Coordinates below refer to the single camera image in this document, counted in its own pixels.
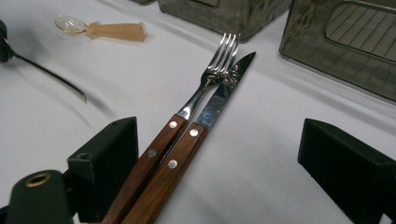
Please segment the fork handle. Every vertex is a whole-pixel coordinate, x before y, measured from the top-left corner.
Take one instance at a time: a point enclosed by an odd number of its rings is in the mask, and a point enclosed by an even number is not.
[[[181,116],[174,115],[158,133],[146,151],[134,165],[119,194],[111,204],[103,224],[121,223],[134,206],[141,191],[160,167],[163,157],[168,153],[177,137],[187,126],[188,121]]]
[[[88,26],[86,36],[90,38],[106,36],[124,40],[143,41],[147,34],[146,27],[142,22],[101,24],[99,21],[96,21]]]
[[[155,221],[207,133],[208,129],[197,123],[190,126],[122,224],[147,224]]]

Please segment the glass spoon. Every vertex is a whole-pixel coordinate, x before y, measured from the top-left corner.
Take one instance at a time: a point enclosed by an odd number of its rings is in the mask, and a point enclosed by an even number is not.
[[[101,24],[99,21],[87,25],[83,21],[70,16],[60,16],[55,19],[55,25],[69,35],[84,33],[87,37],[112,37],[124,40],[145,40],[146,27],[140,23]]]

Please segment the metal container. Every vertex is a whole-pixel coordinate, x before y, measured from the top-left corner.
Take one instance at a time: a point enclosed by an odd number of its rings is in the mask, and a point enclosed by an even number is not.
[[[396,102],[395,0],[293,0],[279,51]]]
[[[291,0],[158,0],[160,10],[220,34],[248,41],[290,6]]]

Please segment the steak knife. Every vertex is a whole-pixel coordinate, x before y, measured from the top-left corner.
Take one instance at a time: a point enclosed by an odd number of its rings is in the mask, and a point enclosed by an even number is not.
[[[231,98],[255,54],[256,52],[253,52],[245,56],[229,71],[198,119],[180,138],[157,174],[148,183],[132,210],[122,221],[123,224],[147,224],[155,221],[210,128]]]

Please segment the fork tines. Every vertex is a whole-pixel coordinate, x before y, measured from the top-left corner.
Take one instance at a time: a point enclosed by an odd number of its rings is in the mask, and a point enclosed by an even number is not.
[[[208,68],[213,69],[215,72],[223,73],[233,66],[236,52],[238,51],[239,36],[224,34]]]

